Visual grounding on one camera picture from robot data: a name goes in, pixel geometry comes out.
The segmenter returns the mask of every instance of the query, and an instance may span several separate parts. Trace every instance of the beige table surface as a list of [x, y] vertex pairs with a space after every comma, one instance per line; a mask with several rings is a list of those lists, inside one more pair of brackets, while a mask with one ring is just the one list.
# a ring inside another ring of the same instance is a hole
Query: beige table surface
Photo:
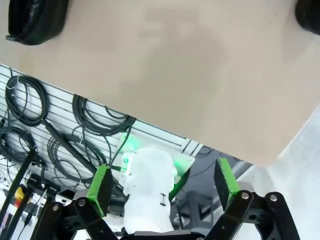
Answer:
[[73, 0], [61, 35], [0, 63], [258, 166], [320, 102], [320, 37], [296, 0]]

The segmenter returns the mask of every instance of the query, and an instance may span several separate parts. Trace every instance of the white pegboard wall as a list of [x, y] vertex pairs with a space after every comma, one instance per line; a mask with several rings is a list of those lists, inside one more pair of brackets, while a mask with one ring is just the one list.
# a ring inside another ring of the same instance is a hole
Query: white pegboard wall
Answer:
[[[14, 76], [23, 75], [21, 72], [18, 72], [16, 70], [12, 70]], [[6, 90], [6, 84], [11, 76], [10, 69], [7, 66], [0, 64], [0, 116], [4, 116], [5, 112], [7, 111], [7, 104], [5, 99], [5, 90]], [[60, 89], [58, 87], [52, 86], [48, 83], [42, 82], [44, 85], [46, 91], [49, 94], [49, 100], [50, 100], [50, 108], [49, 108], [49, 114], [47, 116], [48, 122], [50, 122], [58, 131], [64, 132], [66, 134], [71, 134], [73, 129], [78, 127], [78, 124], [76, 122], [76, 119], [73, 115], [72, 111], [72, 100], [73, 100], [73, 94], [71, 92], [65, 91], [63, 89]], [[26, 105], [25, 114], [34, 116], [38, 115], [41, 111], [41, 102], [39, 99], [39, 96], [37, 92], [28, 87], [28, 101]], [[22, 84], [17, 84], [15, 87], [15, 97], [16, 102], [19, 105], [19, 107], [22, 109], [26, 102], [26, 91], [25, 87]], [[90, 113], [97, 118], [99, 121], [104, 122], [106, 124], [117, 124], [119, 120], [112, 118], [106, 113], [106, 110], [102, 104], [98, 104], [93, 101], [88, 101], [87, 108], [90, 111]], [[112, 114], [118, 115], [119, 113], [111, 111]], [[54, 166], [51, 163], [48, 152], [47, 152], [47, 143], [48, 140], [51, 138], [50, 133], [46, 130], [44, 125], [39, 125], [37, 127], [28, 127], [20, 123], [19, 121], [15, 121], [11, 123], [12, 126], [20, 127], [22, 129], [25, 129], [29, 131], [34, 140], [35, 144], [37, 146], [39, 155], [44, 158], [44, 160], [47, 162], [47, 171], [46, 171], [46, 178], [52, 179], [54, 174]], [[195, 156], [197, 152], [202, 147], [202, 144], [199, 144], [193, 140], [177, 136], [173, 133], [167, 132], [159, 127], [150, 125], [148, 123], [145, 123], [143, 121], [137, 120], [134, 125], [132, 126], [132, 134], [137, 133], [142, 136], [145, 136], [147, 138], [150, 138], [152, 140], [156, 140], [161, 144], [165, 144], [171, 148], [176, 149], [178, 152], [184, 153], [189, 156]], [[75, 131], [75, 135], [82, 137], [82, 130], [81, 128], [78, 128]], [[118, 133], [116, 135], [107, 137], [110, 146], [111, 146], [111, 156], [115, 154], [117, 151], [118, 142], [120, 140], [121, 133]], [[85, 134], [85, 138], [90, 143], [94, 144], [105, 156], [107, 161], [109, 161], [109, 148], [104, 140], [103, 137], [92, 135], [90, 133]], [[16, 148], [17, 151], [23, 151], [22, 146], [19, 142], [19, 137], [12, 135], [9, 139], [9, 143], [12, 145], [12, 147]], [[84, 156], [86, 155], [83, 150], [78, 148]], [[82, 165], [80, 164], [74, 157], [63, 147], [59, 148], [58, 156], [60, 159], [67, 160], [71, 163], [73, 163], [77, 170], [80, 172], [81, 176], [83, 178], [88, 178], [92, 174]], [[71, 173], [74, 176], [77, 176], [77, 172], [75, 169], [68, 165], [67, 163], [63, 163], [64, 168]], [[33, 172], [36, 172], [37, 174], [40, 173], [40, 169], [37, 167], [31, 167], [31, 170]], [[74, 186], [75, 182], [70, 180], [62, 180], [67, 186]]]

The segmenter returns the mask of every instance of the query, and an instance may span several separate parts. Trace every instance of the green gripper pad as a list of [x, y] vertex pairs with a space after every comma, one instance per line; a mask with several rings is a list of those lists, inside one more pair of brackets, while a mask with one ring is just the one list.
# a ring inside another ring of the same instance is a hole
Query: green gripper pad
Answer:
[[240, 187], [226, 158], [217, 158], [213, 180], [222, 208], [225, 211], [230, 200], [240, 191]]
[[86, 198], [94, 204], [101, 217], [107, 215], [113, 188], [114, 180], [110, 167], [106, 164], [99, 166]]

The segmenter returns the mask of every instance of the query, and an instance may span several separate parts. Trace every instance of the black metal frame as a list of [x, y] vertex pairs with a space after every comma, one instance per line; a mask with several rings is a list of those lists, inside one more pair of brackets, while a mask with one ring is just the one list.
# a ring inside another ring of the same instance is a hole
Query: black metal frame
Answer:
[[[232, 240], [242, 223], [255, 224], [262, 240], [300, 240], [288, 205], [279, 192], [265, 197], [255, 192], [239, 191], [205, 237], [200, 233], [164, 233], [141, 236], [130, 234], [122, 239], [145, 240]], [[72, 201], [68, 206], [50, 202], [38, 221], [31, 240], [72, 240], [77, 230], [86, 229], [92, 240], [117, 240], [95, 206], [85, 197]]]

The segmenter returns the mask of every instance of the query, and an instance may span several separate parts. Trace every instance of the white plastic housing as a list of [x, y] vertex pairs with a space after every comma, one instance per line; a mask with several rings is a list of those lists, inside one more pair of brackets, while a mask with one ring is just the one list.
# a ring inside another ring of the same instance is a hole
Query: white plastic housing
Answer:
[[164, 150], [144, 147], [131, 153], [128, 161], [123, 189], [129, 195], [124, 205], [126, 231], [173, 231], [169, 218], [169, 193], [177, 171], [173, 159]]

